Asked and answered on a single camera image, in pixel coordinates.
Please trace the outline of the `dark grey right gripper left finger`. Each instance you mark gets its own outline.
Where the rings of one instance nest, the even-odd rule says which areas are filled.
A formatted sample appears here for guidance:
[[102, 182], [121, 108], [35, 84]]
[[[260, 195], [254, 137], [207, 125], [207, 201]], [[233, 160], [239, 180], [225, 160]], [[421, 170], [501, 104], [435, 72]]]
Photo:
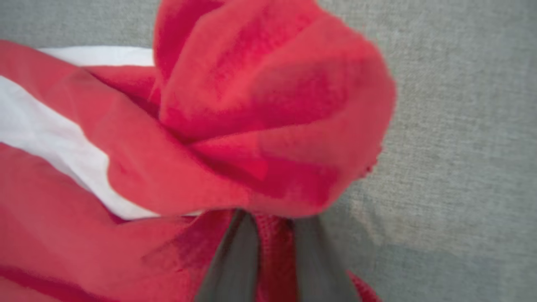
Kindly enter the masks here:
[[259, 268], [255, 220], [236, 210], [194, 298], [196, 302], [254, 302]]

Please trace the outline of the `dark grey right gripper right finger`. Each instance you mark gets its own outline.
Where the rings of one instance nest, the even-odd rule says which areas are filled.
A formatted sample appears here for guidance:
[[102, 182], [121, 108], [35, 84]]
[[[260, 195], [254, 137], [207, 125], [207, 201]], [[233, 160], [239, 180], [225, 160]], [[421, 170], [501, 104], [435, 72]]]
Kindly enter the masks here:
[[319, 216], [296, 219], [294, 243], [299, 302], [360, 302]]

